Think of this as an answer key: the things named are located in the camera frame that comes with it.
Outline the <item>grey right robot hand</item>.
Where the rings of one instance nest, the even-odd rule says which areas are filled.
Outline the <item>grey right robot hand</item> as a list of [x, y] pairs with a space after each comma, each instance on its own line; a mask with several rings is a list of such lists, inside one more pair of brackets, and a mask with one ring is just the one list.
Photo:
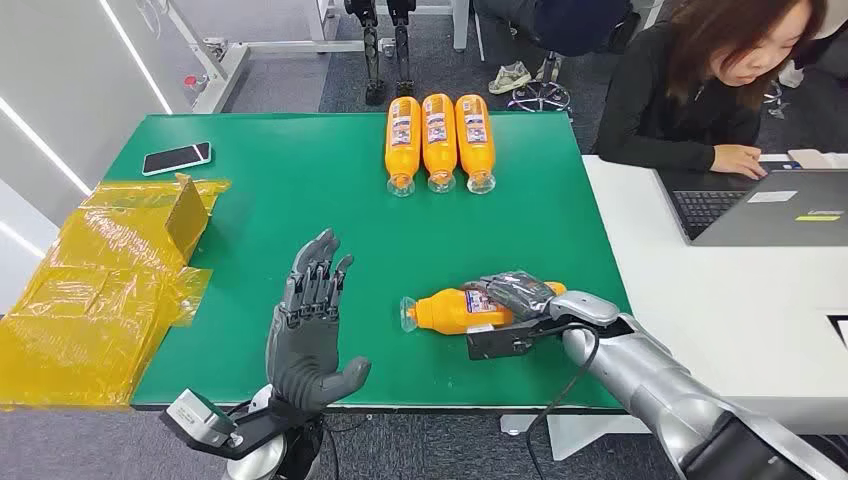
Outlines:
[[519, 321], [574, 317], [595, 326], [607, 326], [621, 314], [615, 304], [587, 292], [565, 290], [556, 293], [548, 284], [525, 271], [483, 276], [464, 283], [461, 289], [485, 293]]

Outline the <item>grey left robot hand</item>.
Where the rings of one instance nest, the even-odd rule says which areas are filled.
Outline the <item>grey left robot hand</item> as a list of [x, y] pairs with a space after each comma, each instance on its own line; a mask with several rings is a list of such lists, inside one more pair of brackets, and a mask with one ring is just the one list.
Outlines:
[[266, 344], [266, 376], [274, 396], [306, 412], [357, 392], [371, 369], [363, 356], [339, 367], [340, 301], [353, 263], [350, 254], [334, 259], [339, 246], [327, 228], [298, 251]]

